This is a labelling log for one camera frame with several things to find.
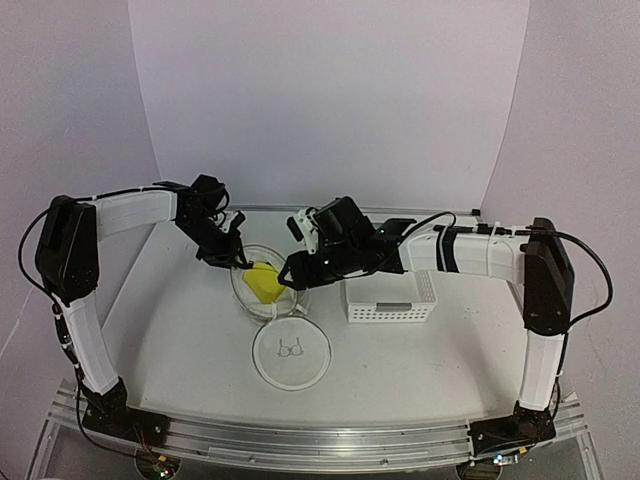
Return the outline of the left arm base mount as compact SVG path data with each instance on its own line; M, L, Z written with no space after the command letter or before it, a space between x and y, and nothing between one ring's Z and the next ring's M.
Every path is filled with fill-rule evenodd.
M83 382L80 383L80 391L87 401L81 420L83 428L149 447L165 445L170 425L169 417L130 407L128 392L121 377L115 386L104 394L91 391Z

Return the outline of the white perforated plastic basket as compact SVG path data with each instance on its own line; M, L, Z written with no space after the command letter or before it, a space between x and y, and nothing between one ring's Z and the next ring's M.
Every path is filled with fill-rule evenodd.
M349 323L423 323L438 304L426 271L346 280L344 294Z

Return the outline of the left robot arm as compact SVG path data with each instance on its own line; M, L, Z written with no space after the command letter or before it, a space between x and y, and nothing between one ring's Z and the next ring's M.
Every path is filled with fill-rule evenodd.
M44 214L35 265L54 304L61 345L83 386L104 396L118 375L97 315L99 244L142 226L172 223L196 246L197 259L217 268L249 267L241 240L242 212L227 213L229 193L217 178L160 182L99 195L55 197Z

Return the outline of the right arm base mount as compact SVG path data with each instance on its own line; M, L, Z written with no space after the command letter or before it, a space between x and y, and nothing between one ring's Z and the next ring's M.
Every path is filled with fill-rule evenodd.
M558 398L542 411L524 408L517 402L510 415L472 421L467 432L471 456L488 458L554 439L558 409Z

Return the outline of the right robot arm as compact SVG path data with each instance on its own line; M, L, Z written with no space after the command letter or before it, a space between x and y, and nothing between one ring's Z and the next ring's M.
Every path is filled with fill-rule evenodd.
M540 430L570 329L574 268L554 224L461 225L454 213L422 220L391 217L380 225L349 196L305 207L286 226L300 250L286 257L281 284L296 291L379 275L440 273L499 280L520 296L526 331L517 404L503 433L524 443Z

